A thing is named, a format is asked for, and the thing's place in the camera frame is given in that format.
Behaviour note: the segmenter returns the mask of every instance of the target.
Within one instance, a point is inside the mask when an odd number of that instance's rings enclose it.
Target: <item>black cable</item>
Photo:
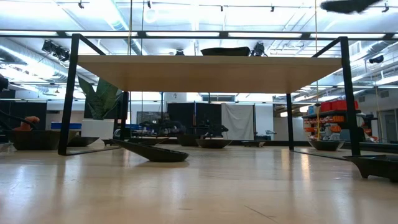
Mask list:
[[[33,130],[37,130],[37,127],[36,127],[36,125],[35,125],[34,123],[32,123],[32,122],[30,122],[30,121],[27,121],[27,120],[25,120],[25,119],[22,119],[22,118],[18,118],[18,117],[16,117],[16,116],[12,116],[12,115],[6,114],[5,112],[3,112],[3,111],[1,111],[1,110],[0,110],[0,116],[5,116],[5,117],[7,117],[7,118],[11,118],[11,119],[14,119],[14,120],[23,122],[23,123],[25,123],[25,124],[29,124],[30,127],[31,127]]]

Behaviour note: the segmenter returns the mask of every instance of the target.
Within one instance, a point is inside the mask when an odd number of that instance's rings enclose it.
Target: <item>ceiling light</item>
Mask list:
[[[2,35],[49,35],[58,36],[55,31],[23,31],[23,30],[0,30]]]
[[[392,83],[398,81],[398,75],[394,75],[392,77],[383,78],[379,81],[376,81],[376,85],[384,85],[387,83]]]
[[[109,31],[109,32],[65,32],[67,35],[72,35],[72,34],[81,34],[85,37],[128,37],[129,32],[120,32],[120,31]],[[131,36],[137,36],[137,32],[131,32]]]
[[[218,37],[219,32],[146,32],[148,37]]]
[[[309,106],[302,106],[302,107],[300,107],[300,112],[301,112],[301,113],[306,113],[306,112],[308,111],[308,107],[309,107]]]
[[[274,37],[274,38],[300,38],[300,33],[257,33],[257,32],[230,32],[228,37]]]
[[[311,38],[315,38],[316,34],[311,34]],[[317,38],[383,38],[385,34],[317,34]]]
[[[398,86],[378,86],[378,88],[398,88]]]

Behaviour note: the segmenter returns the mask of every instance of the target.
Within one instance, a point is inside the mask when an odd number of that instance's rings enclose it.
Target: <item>white backdrop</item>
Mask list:
[[[254,140],[253,105],[221,104],[221,123],[229,129],[224,138]]]

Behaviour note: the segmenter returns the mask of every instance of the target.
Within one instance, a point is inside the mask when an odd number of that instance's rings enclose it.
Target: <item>track light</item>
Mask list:
[[[390,10],[390,7],[388,6],[388,3],[384,3],[384,10],[381,12],[387,12],[388,10]]]

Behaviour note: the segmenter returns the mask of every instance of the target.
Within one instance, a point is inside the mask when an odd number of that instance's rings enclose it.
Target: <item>black object on table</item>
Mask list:
[[[319,151],[336,151],[344,144],[342,141],[308,141],[312,147]]]
[[[178,143],[181,146],[198,146],[196,139],[200,139],[200,135],[181,134],[177,136]]]
[[[17,150],[56,150],[60,141],[60,131],[4,131]],[[75,137],[70,131],[68,141]]]
[[[154,146],[145,146],[131,142],[119,141],[112,139],[113,143],[136,153],[152,162],[182,162],[189,154],[169,149],[162,149]]]
[[[89,144],[97,141],[99,137],[81,137],[75,136],[72,140],[68,143],[68,147],[86,147]]]
[[[266,142],[264,141],[243,141],[245,147],[262,147]]]
[[[155,146],[156,144],[160,144],[168,139],[169,138],[148,139],[147,141],[142,141],[142,142],[139,142],[138,144],[143,144],[145,146]]]
[[[375,175],[388,178],[391,182],[398,182],[398,156],[345,156],[344,158],[358,167],[362,178]]]
[[[231,144],[232,140],[224,140],[224,139],[196,139],[196,142],[202,148],[222,149],[225,146]]]

